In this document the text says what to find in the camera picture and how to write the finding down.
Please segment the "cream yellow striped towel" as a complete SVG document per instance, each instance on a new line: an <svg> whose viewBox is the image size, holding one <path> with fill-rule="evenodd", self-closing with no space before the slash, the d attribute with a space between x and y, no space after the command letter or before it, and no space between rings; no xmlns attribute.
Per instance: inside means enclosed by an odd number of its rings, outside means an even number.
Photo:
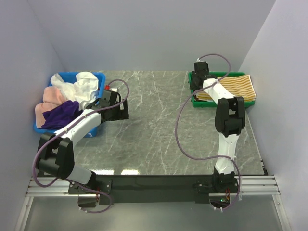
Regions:
<svg viewBox="0 0 308 231"><path fill-rule="evenodd" d="M256 100L256 93L252 85L250 75L238 77L225 77L220 81L210 78L203 82L202 88L210 86L196 94L197 99L201 101L218 102L218 99L233 99L242 97L245 102Z"/></svg>

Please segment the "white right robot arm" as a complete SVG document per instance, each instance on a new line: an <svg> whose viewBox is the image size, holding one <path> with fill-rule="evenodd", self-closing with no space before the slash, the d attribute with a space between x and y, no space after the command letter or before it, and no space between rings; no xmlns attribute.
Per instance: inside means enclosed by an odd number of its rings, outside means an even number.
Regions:
<svg viewBox="0 0 308 231"><path fill-rule="evenodd" d="M191 73L190 89L203 88L217 105L215 128L219 134L218 155L211 186L216 192L224 192L237 187L235 179L236 145L245 127L245 106L243 97L230 93L215 75L209 73L208 63L197 61Z"/></svg>

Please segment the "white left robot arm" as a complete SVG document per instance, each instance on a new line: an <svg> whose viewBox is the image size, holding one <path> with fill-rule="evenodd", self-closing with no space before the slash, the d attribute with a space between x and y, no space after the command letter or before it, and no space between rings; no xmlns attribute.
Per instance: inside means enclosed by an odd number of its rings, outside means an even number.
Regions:
<svg viewBox="0 0 308 231"><path fill-rule="evenodd" d="M85 193L94 192L97 187L96 174L75 164L74 146L101 123L128 118L127 98L122 99L117 91L105 90L102 98L96 99L64 128L41 135L32 176L35 177L36 170L39 170L56 179L77 182Z"/></svg>

